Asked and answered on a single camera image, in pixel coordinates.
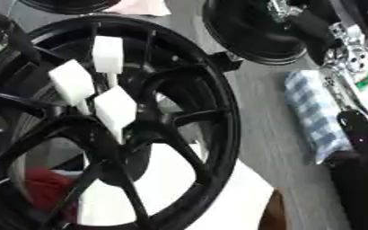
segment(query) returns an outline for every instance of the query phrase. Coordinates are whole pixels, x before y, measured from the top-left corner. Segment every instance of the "blue plaid cloth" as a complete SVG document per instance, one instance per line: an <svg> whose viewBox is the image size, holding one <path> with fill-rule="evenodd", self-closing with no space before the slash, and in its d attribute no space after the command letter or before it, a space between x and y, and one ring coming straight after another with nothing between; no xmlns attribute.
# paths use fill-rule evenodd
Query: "blue plaid cloth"
<svg viewBox="0 0 368 230"><path fill-rule="evenodd" d="M318 70L292 72L285 80L285 96L294 108L305 134L321 164L336 151L353 150L337 123L337 103L322 84Z"/></svg>

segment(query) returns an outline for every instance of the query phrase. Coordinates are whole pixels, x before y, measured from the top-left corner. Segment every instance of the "foam block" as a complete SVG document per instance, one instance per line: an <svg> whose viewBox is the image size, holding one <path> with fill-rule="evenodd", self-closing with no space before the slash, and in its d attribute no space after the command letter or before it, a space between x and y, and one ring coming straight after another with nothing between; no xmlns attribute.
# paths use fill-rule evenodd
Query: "foam block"
<svg viewBox="0 0 368 230"><path fill-rule="evenodd" d="M71 106L95 93L91 75L76 60L70 60L48 72L61 97Z"/></svg>
<svg viewBox="0 0 368 230"><path fill-rule="evenodd" d="M136 102L120 86L94 99L96 116L122 144L122 129L136 119Z"/></svg>
<svg viewBox="0 0 368 230"><path fill-rule="evenodd" d="M98 73L119 75L123 72L124 46L121 38L96 36L92 56Z"/></svg>

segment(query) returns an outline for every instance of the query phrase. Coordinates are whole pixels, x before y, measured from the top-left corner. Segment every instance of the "black wheel rim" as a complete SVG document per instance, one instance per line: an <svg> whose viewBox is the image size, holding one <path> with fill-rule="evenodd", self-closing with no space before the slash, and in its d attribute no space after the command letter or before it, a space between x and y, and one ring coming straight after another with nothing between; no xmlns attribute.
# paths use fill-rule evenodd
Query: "black wheel rim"
<svg viewBox="0 0 368 230"><path fill-rule="evenodd" d="M122 77L121 85L140 105L143 105L144 111L146 108L151 108L149 111L154 110L154 101L148 99L154 98L150 95L156 91L168 95L175 102L188 102L180 105L183 111L172 114L157 113L156 115L138 113L138 119L127 129L134 130L134 132L139 131L127 141L125 146L116 146L111 142L102 141L110 137L96 119L76 116L74 110L69 110L67 107L38 102L30 98L34 93L26 93L29 90L15 89L14 86L17 84L31 87L32 84L38 82L39 80L32 81L32 77L40 75L35 72L39 68L43 68L42 73L46 73L47 70L64 63L69 58L77 58L89 71L92 71L91 62L88 61L91 59L88 50L91 49L92 40L96 34L123 37L125 49L133 48L128 52L133 55L127 57L127 62L136 62L139 68L134 75ZM5 168L17 156L39 142L52 137L68 137L88 153L104 152L102 148L105 146L121 152L128 149L133 151L132 149L143 143L162 141L178 150L181 156L193 166L197 174L197 181L181 198L160 213L151 217L146 214L133 182L129 178L130 175L125 170L126 166L108 155L92 155L91 166L82 178L77 180L77 187L70 190L65 201L69 202L79 197L82 190L90 184L88 181L99 176L97 173L102 165L113 164L123 175L124 186L122 188L129 196L137 220L135 223L123 226L108 227L115 229L184 229L202 215L220 193L232 173L239 152L241 133L239 112L230 86L208 56L195 44L173 31L149 22L117 16L96 15L58 22L33 32L31 36L45 63L37 67L21 57L18 52L10 49L3 50L0 53L0 107L29 113L34 117L42 118L42 121L0 155L0 181L8 178ZM68 46L78 47L81 51L65 52ZM141 48L139 55L135 54L135 48L138 47ZM152 63L152 68L150 68L152 70L145 71L149 63ZM171 92L181 89L182 92ZM59 112L55 112L60 110L64 112L61 117ZM175 129L190 122L202 120L212 121L214 127L209 149L210 155L205 164L200 162ZM81 135L84 133L82 128L87 128L84 132L98 135L97 140L100 142L95 141L96 144L91 144L91 140L87 139L86 135ZM144 128L156 133L157 138L141 137ZM60 203L50 214L43 216L22 196L18 197L12 193L10 198L10 190L15 190L12 184L0 183L0 212L3 213L0 216L7 219L5 221L1 218L1 225L23 229L94 227L65 225L60 222L58 214L68 202ZM10 200L13 201L11 206L6 202ZM24 208L26 211L21 213L19 208Z"/></svg>
<svg viewBox="0 0 368 230"><path fill-rule="evenodd" d="M253 62L280 66L303 57L303 43L254 4L264 2L208 0L203 7L205 26L219 44Z"/></svg>
<svg viewBox="0 0 368 230"><path fill-rule="evenodd" d="M19 0L49 13L84 14L98 12L117 4L120 0Z"/></svg>

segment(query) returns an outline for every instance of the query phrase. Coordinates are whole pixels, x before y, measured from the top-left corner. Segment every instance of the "wheel rim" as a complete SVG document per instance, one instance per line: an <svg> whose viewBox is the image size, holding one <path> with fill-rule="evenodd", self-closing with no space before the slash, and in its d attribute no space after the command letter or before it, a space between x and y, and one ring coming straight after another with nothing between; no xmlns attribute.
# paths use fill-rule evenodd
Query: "wheel rim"
<svg viewBox="0 0 368 230"><path fill-rule="evenodd" d="M22 3L49 13L84 14L98 12L120 0L20 0Z"/></svg>
<svg viewBox="0 0 368 230"><path fill-rule="evenodd" d="M203 19L207 30L232 53L260 64L288 65L301 58L306 53L302 42L254 4L264 2L206 1Z"/></svg>
<svg viewBox="0 0 368 230"><path fill-rule="evenodd" d="M33 43L46 60L46 64L43 65L44 69L60 65L69 58L78 58L84 66L92 71L91 63L87 61L90 57L87 51L91 47L91 41L95 34L123 37L125 49L133 51L132 53L135 53L134 49L126 46L131 42L130 40L134 44L131 47L136 47L136 45L142 43L140 46L142 49L139 50L142 51L139 52L141 58L139 60L136 59L136 54L128 57L128 59L131 59L129 61L136 62L140 66L139 70L136 70L139 72L136 72L135 75L122 77L121 85L136 101L144 106L144 111L154 111L154 103L149 102L148 98L154 98L149 95L156 91L168 95L175 102L179 102L179 105L184 110L184 112L175 114L160 114L159 111L157 111L157 114L138 113L136 122L128 127L129 130L134 130L134 138L129 139L127 146L124 146L124 148L133 149L136 147L139 142L138 139L140 139L137 137L141 136L140 132L144 128L149 128L158 134L157 137L162 137L173 148L179 150L179 153L189 161L197 173L197 182L181 198L173 205L151 217L148 217L144 212L132 182L126 177L124 179L124 186L126 187L123 189L130 194L128 196L135 208L137 220L135 223L115 226L115 228L183 229L202 215L213 202L230 177L237 159L240 143L240 117L232 91L222 73L216 69L208 59L208 56L196 45L173 31L149 22L117 16L90 16L46 26L33 32L32 37L34 38ZM73 52L71 54L66 52L68 46L73 47L77 45L86 46L86 49L79 49L84 50L84 53ZM153 53L157 53L157 57L163 58L157 58L153 56ZM152 68L149 68L151 70L144 71L149 66L149 63L152 63L150 65ZM15 90L13 85L21 82L24 85L30 85L33 82L31 81L32 77L37 77L37 75L31 75L35 69L37 69L36 66L28 63L17 52L6 49L0 53L0 92L17 95L17 97L11 97L8 94L0 94L2 105L11 106L16 110L23 110L35 117L46 118L43 121L46 123L41 123L40 127L32 131L33 137L25 136L22 139L22 141L26 141L26 138L28 138L28 142L17 142L19 144L11 148L11 152L7 151L4 155L0 155L0 165L3 166L0 167L0 181L7 178L6 173L4 173L5 170L1 170L2 168L4 169L6 168L5 166L10 165L17 156L34 146L35 142L42 142L43 139L54 137L55 133L65 135L62 132L65 128L71 130L70 133L68 132L68 137L74 142L78 142L77 144L81 145L87 152L102 152L102 146L107 146L111 143L97 142L93 145L85 144L90 143L87 139L88 137L79 134L82 132L73 131L76 129L76 126L88 128L87 132L95 132L98 135L97 137L102 137L98 138L99 141L107 139L107 132L96 119L75 116L74 111L66 110L66 108L61 108L60 106L55 107L45 102L33 102L32 99L23 99L21 94L25 94L26 90L21 93L21 91ZM137 79L140 79L138 74L146 75L145 80L141 78L141 81L137 81ZM195 76L195 78L189 81L186 78L189 76ZM173 93L172 91L178 91L178 83L180 83L179 88L182 88L182 93ZM54 111L59 111L60 109L71 116L55 117ZM206 119L213 121L214 129L212 130L211 149L209 149L210 155L206 164L202 164L188 149L175 127ZM92 177L90 172L98 172L101 165L110 164L110 161L112 160L106 155L100 159L93 160L92 166L87 169L88 173L84 173L83 179L80 181L83 181L83 184L85 184L85 181L88 181L85 177ZM124 170L126 167L124 164L116 161L112 162L121 169L122 174L127 175ZM9 200L6 192L2 190L3 188L0 188L1 199ZM79 194L72 193L70 195L75 198ZM53 211L53 216L50 215L49 217L47 215L44 219L40 219L37 217L40 216L38 212L33 211L24 198L20 197L19 200L19 207L24 206L24 208L31 211L23 214L15 213L11 210L6 211L9 218L18 217L18 219L21 219L21 223L17 224L18 227L26 229L27 227L41 225L47 228L56 225L56 223L62 223L55 221L58 209ZM90 228L90 226L79 226L76 224L71 224L67 227Z"/></svg>

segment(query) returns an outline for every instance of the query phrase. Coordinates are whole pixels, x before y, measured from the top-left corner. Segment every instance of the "black round disc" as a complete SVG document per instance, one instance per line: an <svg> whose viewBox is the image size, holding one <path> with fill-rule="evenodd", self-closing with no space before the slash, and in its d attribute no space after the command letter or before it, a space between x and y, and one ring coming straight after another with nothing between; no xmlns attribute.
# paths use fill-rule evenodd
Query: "black round disc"
<svg viewBox="0 0 368 230"><path fill-rule="evenodd" d="M303 44L282 23L275 22L251 1L208 0L203 14L212 37L232 53L250 61L287 65L306 52Z"/></svg>
<svg viewBox="0 0 368 230"><path fill-rule="evenodd" d="M19 0L49 13L84 14L98 12L117 4L120 0Z"/></svg>

